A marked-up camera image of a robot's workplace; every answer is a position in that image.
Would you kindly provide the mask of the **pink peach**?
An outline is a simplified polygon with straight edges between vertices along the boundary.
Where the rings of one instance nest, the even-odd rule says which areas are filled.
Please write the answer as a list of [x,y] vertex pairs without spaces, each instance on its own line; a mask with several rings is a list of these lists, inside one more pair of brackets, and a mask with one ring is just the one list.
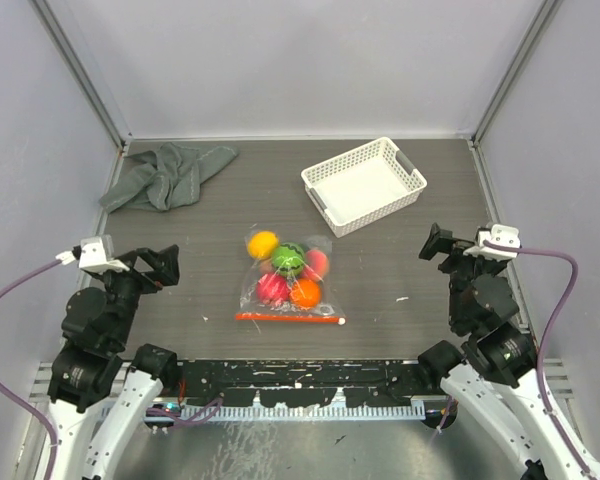
[[314,282],[321,282],[330,270],[329,257],[319,249],[310,249],[305,254],[302,276]]

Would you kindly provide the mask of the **yellow lemon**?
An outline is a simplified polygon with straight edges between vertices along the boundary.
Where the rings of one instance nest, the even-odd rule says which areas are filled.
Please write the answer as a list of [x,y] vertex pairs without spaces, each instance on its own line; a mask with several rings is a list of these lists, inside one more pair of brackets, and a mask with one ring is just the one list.
[[269,230],[261,230],[254,233],[247,241],[247,252],[255,260],[265,260],[278,247],[279,238]]

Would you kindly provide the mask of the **white plastic basket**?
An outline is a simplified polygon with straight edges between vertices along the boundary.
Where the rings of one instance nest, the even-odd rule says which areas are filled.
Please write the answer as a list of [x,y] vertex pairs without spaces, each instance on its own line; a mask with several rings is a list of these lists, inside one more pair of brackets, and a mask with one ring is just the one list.
[[309,198],[338,238],[414,204],[428,185],[388,137],[307,167],[301,178]]

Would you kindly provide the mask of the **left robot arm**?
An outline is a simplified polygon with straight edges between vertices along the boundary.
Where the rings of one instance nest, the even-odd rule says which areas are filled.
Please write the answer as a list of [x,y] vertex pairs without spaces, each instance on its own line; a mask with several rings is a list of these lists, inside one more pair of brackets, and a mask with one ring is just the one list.
[[180,280],[179,247],[137,248],[116,256],[108,235],[87,238],[57,255],[101,282],[67,301],[64,346],[51,365],[47,479],[109,479],[132,431],[157,396],[174,393],[175,352],[139,347],[129,366],[121,353],[144,295]]

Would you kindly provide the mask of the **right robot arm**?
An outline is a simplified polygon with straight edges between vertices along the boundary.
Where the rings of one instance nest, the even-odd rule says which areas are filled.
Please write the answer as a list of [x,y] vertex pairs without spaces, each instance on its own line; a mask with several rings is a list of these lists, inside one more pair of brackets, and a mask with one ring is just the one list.
[[442,254],[449,278],[449,326],[463,338],[418,358],[418,379],[432,394],[457,401],[505,453],[523,479],[600,479],[600,461],[583,444],[551,392],[544,369],[547,341],[513,324],[519,312],[503,276],[525,248],[514,227],[491,224],[472,240],[433,224],[419,256]]

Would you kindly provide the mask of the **clear zip top bag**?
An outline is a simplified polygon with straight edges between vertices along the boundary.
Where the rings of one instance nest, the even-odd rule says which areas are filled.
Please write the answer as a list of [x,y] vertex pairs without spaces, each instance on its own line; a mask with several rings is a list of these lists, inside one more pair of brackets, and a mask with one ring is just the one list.
[[[245,237],[245,248],[247,252],[247,241],[250,237],[263,229],[253,229]],[[329,257],[331,270],[332,242],[323,235],[308,235],[304,237],[284,237],[273,231],[279,238],[279,244],[294,242],[302,246],[305,254],[310,249],[319,249]],[[303,309],[293,305],[290,298],[281,304],[264,304],[256,295],[256,285],[260,277],[266,273],[275,273],[271,265],[271,256],[265,260],[251,258],[251,266],[247,270],[241,288],[238,302],[238,310],[235,314],[237,321],[249,322],[289,322],[307,324],[334,324],[343,326],[347,322],[346,314],[338,304],[329,288],[329,273],[323,281],[317,282],[322,290],[320,303],[311,309]],[[302,273],[297,277],[285,277],[289,288],[299,278],[304,278]]]

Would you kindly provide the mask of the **red apple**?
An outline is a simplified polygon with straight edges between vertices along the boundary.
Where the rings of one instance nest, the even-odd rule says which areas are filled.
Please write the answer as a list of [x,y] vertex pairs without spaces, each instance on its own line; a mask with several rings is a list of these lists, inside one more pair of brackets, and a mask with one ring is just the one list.
[[257,282],[256,295],[264,304],[281,304],[289,299],[290,288],[285,277],[266,273]]

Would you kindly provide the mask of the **orange fruit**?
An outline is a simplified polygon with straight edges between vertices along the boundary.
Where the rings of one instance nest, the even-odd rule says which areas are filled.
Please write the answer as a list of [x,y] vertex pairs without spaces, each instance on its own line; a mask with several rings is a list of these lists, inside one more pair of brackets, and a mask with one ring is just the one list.
[[303,309],[311,309],[320,303],[322,290],[317,282],[307,278],[299,278],[291,287],[289,298],[293,305]]

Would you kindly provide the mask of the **green watermelon ball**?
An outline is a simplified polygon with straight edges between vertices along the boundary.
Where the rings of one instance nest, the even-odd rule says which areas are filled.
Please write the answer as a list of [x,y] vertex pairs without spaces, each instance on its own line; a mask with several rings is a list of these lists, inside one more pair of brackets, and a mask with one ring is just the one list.
[[271,254],[274,272],[284,277],[297,277],[305,267],[305,251],[294,242],[279,244]]

